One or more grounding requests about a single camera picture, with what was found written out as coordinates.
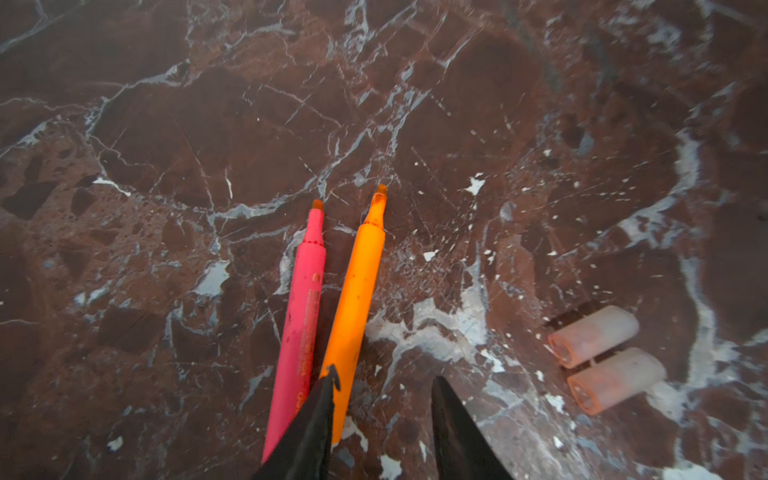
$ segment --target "white spot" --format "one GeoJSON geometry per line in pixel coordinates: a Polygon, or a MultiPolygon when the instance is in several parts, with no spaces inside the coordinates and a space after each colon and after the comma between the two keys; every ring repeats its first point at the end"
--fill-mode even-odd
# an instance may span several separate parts
{"type": "Polygon", "coordinates": [[[648,43],[661,44],[667,53],[673,54],[680,44],[680,29],[660,19],[655,23],[656,31],[648,35],[648,43]]]}
{"type": "Polygon", "coordinates": [[[630,0],[630,3],[639,10],[645,10],[650,7],[656,0],[630,0]]]}
{"type": "Polygon", "coordinates": [[[304,234],[306,228],[298,230],[293,234],[290,241],[286,245],[283,256],[280,258],[280,285],[275,290],[274,295],[285,295],[290,292],[290,284],[293,279],[293,262],[296,259],[296,248],[304,240],[304,234]]]}
{"type": "Polygon", "coordinates": [[[485,180],[478,180],[477,178],[470,177],[469,183],[469,187],[466,187],[464,190],[467,190],[470,194],[472,194],[472,196],[477,197],[480,189],[483,185],[485,185],[485,180]]]}
{"type": "Polygon", "coordinates": [[[563,400],[563,397],[559,395],[552,395],[551,393],[548,393],[544,396],[544,399],[549,403],[552,407],[554,407],[555,410],[558,411],[558,413],[565,413],[563,408],[565,407],[565,401],[563,400]]]}
{"type": "Polygon", "coordinates": [[[395,480],[402,474],[399,460],[395,460],[389,455],[382,455],[379,460],[382,463],[382,473],[379,475],[381,480],[395,480]]]}
{"type": "Polygon", "coordinates": [[[664,480],[723,480],[701,465],[690,464],[688,468],[665,468],[662,472],[664,480]]]}
{"type": "Polygon", "coordinates": [[[509,202],[502,205],[502,208],[498,211],[498,215],[506,222],[512,220],[512,205],[509,202]]]}
{"type": "Polygon", "coordinates": [[[99,177],[96,180],[94,180],[94,184],[96,184],[96,185],[111,185],[112,187],[117,188],[118,191],[121,192],[122,194],[124,194],[126,197],[130,197],[131,196],[131,192],[123,190],[115,182],[113,182],[112,180],[108,180],[106,178],[100,178],[99,177]]]}
{"type": "Polygon", "coordinates": [[[653,248],[668,248],[680,232],[680,227],[669,227],[670,221],[664,211],[696,186],[701,170],[701,159],[698,155],[699,141],[694,140],[685,130],[678,132],[676,137],[680,141],[677,145],[677,160],[674,162],[677,183],[669,190],[666,197],[649,207],[637,210],[618,223],[618,226],[631,239],[628,247],[645,240],[653,248]]]}
{"type": "Polygon", "coordinates": [[[493,380],[489,380],[485,383],[482,392],[488,396],[492,396],[495,399],[499,399],[507,406],[508,409],[521,405],[524,400],[520,398],[516,393],[512,392],[493,380]]]}
{"type": "Polygon", "coordinates": [[[355,421],[352,420],[352,417],[349,415],[344,419],[344,428],[341,431],[341,438],[342,440],[348,439],[352,435],[357,435],[360,437],[360,447],[364,452],[368,452],[368,439],[365,435],[362,434],[360,429],[357,428],[357,425],[355,424],[355,421]]]}
{"type": "Polygon", "coordinates": [[[752,335],[750,341],[745,343],[744,346],[762,345],[764,343],[768,343],[768,329],[762,329],[758,333],[752,335]]]}
{"type": "Polygon", "coordinates": [[[400,80],[407,81],[413,75],[413,65],[408,65],[405,70],[400,74],[400,80]]]}
{"type": "Polygon", "coordinates": [[[111,282],[107,282],[107,284],[104,285],[102,288],[97,288],[96,290],[91,291],[88,294],[88,303],[90,304],[94,300],[98,300],[98,299],[102,298],[104,295],[106,295],[107,292],[109,291],[109,284],[110,283],[111,282]]]}
{"type": "Polygon", "coordinates": [[[40,139],[38,139],[38,135],[43,133],[45,129],[48,127],[48,121],[44,121],[41,124],[39,124],[37,127],[35,127],[34,130],[26,134],[20,141],[18,141],[19,145],[25,145],[27,147],[31,147],[33,145],[36,145],[40,142],[40,139]]]}
{"type": "Polygon", "coordinates": [[[419,349],[421,354],[442,362],[465,359],[470,365],[477,365],[478,346],[488,342],[480,263],[475,262],[465,271],[472,277],[472,282],[461,292],[461,307],[454,313],[443,312],[435,305],[435,299],[428,298],[413,304],[411,325],[404,321],[389,322],[386,308],[379,309],[366,324],[366,338],[371,343],[378,340],[395,343],[382,390],[392,381],[402,355],[412,349],[419,349]],[[430,324],[432,322],[449,330],[452,338],[445,338],[437,325],[430,324]]]}
{"type": "Polygon", "coordinates": [[[240,402],[240,407],[238,407],[241,412],[243,411],[245,404],[248,403],[248,400],[250,400],[253,397],[253,394],[256,393],[256,389],[259,388],[259,385],[261,385],[261,381],[272,375],[272,370],[274,370],[274,367],[270,365],[266,367],[264,371],[259,375],[254,376],[252,379],[248,380],[248,391],[243,397],[243,401],[240,402]]]}
{"type": "Polygon", "coordinates": [[[224,171],[224,180],[226,180],[226,181],[227,181],[227,186],[228,186],[228,187],[229,187],[229,189],[230,189],[230,200],[232,200],[232,196],[233,196],[233,195],[232,195],[232,182],[230,182],[230,178],[229,178],[229,176],[227,175],[227,171],[226,171],[226,170],[224,171]]]}
{"type": "Polygon", "coordinates": [[[230,274],[227,273],[227,265],[229,264],[229,260],[226,262],[219,260],[209,265],[203,273],[202,280],[197,282],[193,291],[200,296],[221,295],[221,284],[230,277],[230,274]]]}
{"type": "MultiPolygon", "coordinates": [[[[327,60],[327,59],[329,59],[329,58],[331,58],[331,54],[332,54],[332,53],[333,53],[333,40],[331,40],[331,39],[329,38],[329,39],[328,39],[328,46],[326,47],[326,60],[327,60]]],[[[365,93],[363,96],[364,96],[364,97],[367,97],[367,96],[368,96],[368,93],[370,93],[370,92],[369,92],[369,91],[367,91],[367,92],[366,92],[366,93],[365,93]]],[[[364,101],[364,100],[365,100],[365,98],[363,98],[361,101],[358,101],[358,102],[357,102],[357,104],[358,104],[358,105],[360,105],[360,103],[361,103],[362,101],[364,101]]]]}
{"type": "Polygon", "coordinates": [[[117,450],[120,450],[120,447],[123,446],[123,437],[119,436],[115,440],[112,440],[107,444],[107,448],[110,452],[116,452],[117,450]]]}
{"type": "Polygon", "coordinates": [[[688,408],[687,403],[691,392],[709,385],[721,385],[733,381],[733,367],[719,370],[717,363],[732,365],[738,358],[733,343],[717,338],[717,316],[704,296],[701,286],[701,268],[700,260],[680,259],[680,272],[683,274],[688,296],[693,300],[699,317],[696,340],[688,353],[687,381],[682,385],[674,386],[667,382],[659,382],[648,390],[648,403],[678,424],[688,408]]]}
{"type": "Polygon", "coordinates": [[[490,353],[488,349],[480,350],[480,355],[484,356],[486,359],[488,359],[488,362],[492,364],[491,371],[493,373],[504,372],[504,364],[502,363],[502,361],[496,358],[496,356],[493,353],[490,353]]]}

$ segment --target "highlighter barrel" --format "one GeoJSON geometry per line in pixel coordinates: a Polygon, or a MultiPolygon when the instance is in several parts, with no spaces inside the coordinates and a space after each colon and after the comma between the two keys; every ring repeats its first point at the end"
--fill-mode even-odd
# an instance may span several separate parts
{"type": "Polygon", "coordinates": [[[366,331],[373,287],[376,285],[379,261],[384,250],[385,207],[386,187],[379,185],[379,189],[373,194],[366,221],[357,229],[355,246],[349,258],[344,287],[339,298],[339,306],[336,308],[336,317],[333,319],[326,356],[323,359],[323,369],[320,371],[322,378],[328,375],[330,367],[335,367],[341,383],[341,389],[333,392],[332,442],[334,445],[341,439],[362,337],[366,331]]]}
{"type": "Polygon", "coordinates": [[[315,200],[310,210],[304,240],[296,250],[262,462],[269,458],[310,391],[325,265],[323,202],[315,200]]]}

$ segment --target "black object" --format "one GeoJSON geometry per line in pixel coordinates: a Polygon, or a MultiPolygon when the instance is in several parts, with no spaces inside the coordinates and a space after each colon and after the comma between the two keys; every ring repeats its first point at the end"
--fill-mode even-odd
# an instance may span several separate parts
{"type": "MultiPolygon", "coordinates": [[[[333,389],[341,389],[330,366],[317,381],[272,455],[251,480],[326,480],[333,433],[333,389]]],[[[448,380],[432,382],[432,430],[440,480],[514,480],[483,438],[448,380]]]]}
{"type": "Polygon", "coordinates": [[[514,480],[441,376],[432,381],[432,431],[440,480],[514,480]]]}
{"type": "Polygon", "coordinates": [[[333,388],[341,390],[336,367],[317,381],[266,463],[251,480],[325,480],[333,433],[333,388]]]}

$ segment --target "brown marble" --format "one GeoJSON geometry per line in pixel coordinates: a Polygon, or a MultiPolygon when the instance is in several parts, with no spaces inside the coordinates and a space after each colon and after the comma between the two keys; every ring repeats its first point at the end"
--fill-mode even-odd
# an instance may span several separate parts
{"type": "Polygon", "coordinates": [[[317,371],[378,183],[332,476],[436,478],[438,374],[516,478],[768,475],[764,2],[0,18],[0,478],[255,472],[307,209],[327,215],[317,371]],[[669,375],[590,418],[545,337],[609,303],[669,375]]]}

